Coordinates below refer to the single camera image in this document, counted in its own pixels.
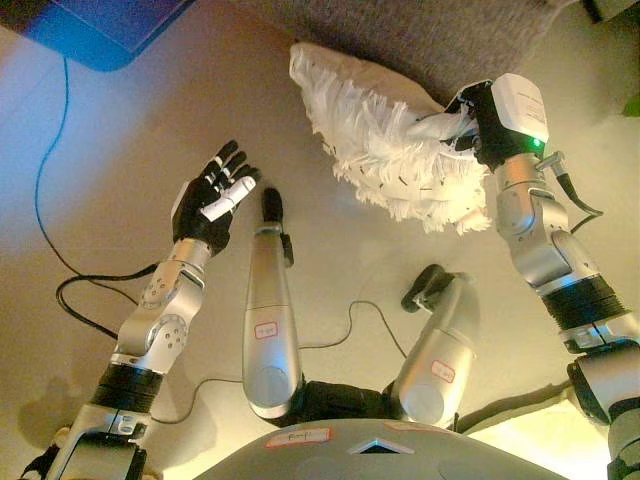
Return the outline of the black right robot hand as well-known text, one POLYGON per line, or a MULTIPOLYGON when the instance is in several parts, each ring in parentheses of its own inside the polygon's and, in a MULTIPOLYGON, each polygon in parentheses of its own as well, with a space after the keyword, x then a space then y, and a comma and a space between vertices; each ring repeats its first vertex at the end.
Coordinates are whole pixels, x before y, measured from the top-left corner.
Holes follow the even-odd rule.
POLYGON ((411 140, 435 143, 438 154, 494 172, 513 159, 543 160, 549 131, 539 88, 506 73, 462 87, 441 113, 408 128, 411 140))

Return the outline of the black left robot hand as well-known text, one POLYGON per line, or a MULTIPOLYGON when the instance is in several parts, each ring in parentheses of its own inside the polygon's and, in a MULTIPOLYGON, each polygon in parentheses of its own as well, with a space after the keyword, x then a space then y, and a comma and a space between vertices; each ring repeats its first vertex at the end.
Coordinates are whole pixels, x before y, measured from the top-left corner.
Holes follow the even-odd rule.
POLYGON ((219 254, 229 243, 234 210, 260 178, 238 143, 228 141, 182 186, 171 211, 173 241, 198 240, 212 256, 219 254))

